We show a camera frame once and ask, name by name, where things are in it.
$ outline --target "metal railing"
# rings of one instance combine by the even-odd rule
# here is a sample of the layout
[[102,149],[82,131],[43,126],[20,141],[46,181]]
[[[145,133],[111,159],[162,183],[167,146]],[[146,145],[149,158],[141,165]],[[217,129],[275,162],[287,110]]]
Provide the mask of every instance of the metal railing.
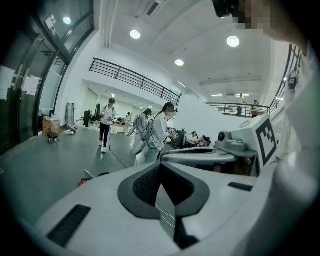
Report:
[[293,45],[290,44],[289,53],[288,53],[288,60],[286,62],[283,78],[281,80],[279,89],[276,92],[274,99],[270,105],[270,115],[272,115],[273,112],[277,108],[281,108],[282,106],[284,106],[285,78],[287,78],[289,73],[292,72],[296,68],[297,61],[300,59],[300,55],[301,55],[300,49],[296,46],[293,47]]
[[172,102],[176,106],[179,104],[179,95],[168,90],[157,82],[123,66],[119,66],[103,59],[93,58],[93,62],[89,71],[118,79],[127,84],[138,87],[142,90],[159,96],[166,101]]
[[227,116],[235,116],[242,118],[253,118],[266,113],[269,113],[268,106],[250,105],[242,103],[219,103],[208,102],[206,103],[219,112]]

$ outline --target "woman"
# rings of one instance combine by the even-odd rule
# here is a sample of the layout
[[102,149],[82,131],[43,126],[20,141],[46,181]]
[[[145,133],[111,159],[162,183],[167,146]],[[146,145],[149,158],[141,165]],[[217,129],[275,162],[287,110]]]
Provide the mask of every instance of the woman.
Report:
[[199,141],[199,144],[198,144],[198,147],[208,147],[208,142],[206,141],[206,136],[202,136],[200,141]]
[[132,149],[141,141],[143,132],[146,131],[147,122],[149,116],[151,116],[152,111],[150,108],[147,108],[139,117],[136,119],[136,129],[135,129],[135,139],[132,145]]
[[109,104],[104,107],[101,112],[100,120],[100,143],[99,146],[103,145],[102,153],[107,152],[107,140],[112,120],[116,118],[116,110],[114,104],[116,103],[114,98],[109,99]]
[[188,137],[186,137],[186,142],[185,142],[184,146],[186,148],[193,148],[198,143],[198,140],[199,139],[197,137],[197,133],[194,131]]
[[126,135],[128,135],[128,128],[131,124],[131,115],[130,115],[130,112],[128,112],[127,116],[125,117],[125,131],[124,133]]
[[147,125],[145,131],[147,144],[142,151],[145,158],[144,163],[155,162],[166,143],[167,137],[175,138],[175,135],[167,132],[167,126],[168,120],[175,117],[177,112],[175,105],[168,102],[163,106],[162,111],[155,116],[154,120]]

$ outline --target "white shirt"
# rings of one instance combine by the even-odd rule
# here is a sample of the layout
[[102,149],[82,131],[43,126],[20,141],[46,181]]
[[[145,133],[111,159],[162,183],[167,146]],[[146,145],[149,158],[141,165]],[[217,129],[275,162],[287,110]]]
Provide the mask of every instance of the white shirt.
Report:
[[143,133],[145,130],[146,130],[146,127],[147,127],[147,117],[144,113],[142,113],[139,117],[138,117],[138,120],[137,120],[137,124],[136,124],[136,128],[137,128],[137,131],[136,133],[140,134],[140,133]]
[[320,148],[320,65],[312,45],[308,43],[307,55],[302,53],[294,90],[285,83],[285,113],[282,134],[276,156],[303,148]]
[[116,118],[116,109],[113,110],[112,108],[109,108],[108,105],[106,105],[101,112],[101,114],[104,114],[103,118],[101,118],[100,122],[104,125],[110,126],[112,125],[112,120]]
[[125,122],[126,122],[127,124],[130,124],[130,123],[131,123],[131,115],[127,115],[127,116],[126,116]]
[[192,137],[192,134],[190,134],[188,137],[186,137],[186,141],[189,142],[190,144],[196,145],[196,143],[198,142],[198,137],[194,136]]
[[161,151],[165,145],[165,139],[169,136],[167,132],[168,118],[162,112],[150,123],[149,127],[152,129],[148,143],[154,143],[155,147]]

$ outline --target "cardboard box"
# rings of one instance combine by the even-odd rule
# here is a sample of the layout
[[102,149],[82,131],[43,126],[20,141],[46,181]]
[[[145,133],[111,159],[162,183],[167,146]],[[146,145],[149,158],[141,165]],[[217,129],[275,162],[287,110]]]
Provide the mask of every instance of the cardboard box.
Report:
[[60,119],[43,120],[42,121],[42,135],[59,134],[60,132]]

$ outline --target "seated person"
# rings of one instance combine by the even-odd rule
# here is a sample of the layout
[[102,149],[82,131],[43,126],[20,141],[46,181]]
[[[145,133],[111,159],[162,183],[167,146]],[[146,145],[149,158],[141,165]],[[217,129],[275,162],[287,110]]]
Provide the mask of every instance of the seated person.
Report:
[[202,136],[199,140],[198,147],[208,147],[208,142],[206,141],[206,136]]
[[198,143],[197,133],[194,131],[188,137],[186,137],[186,142],[184,144],[185,148],[193,148]]

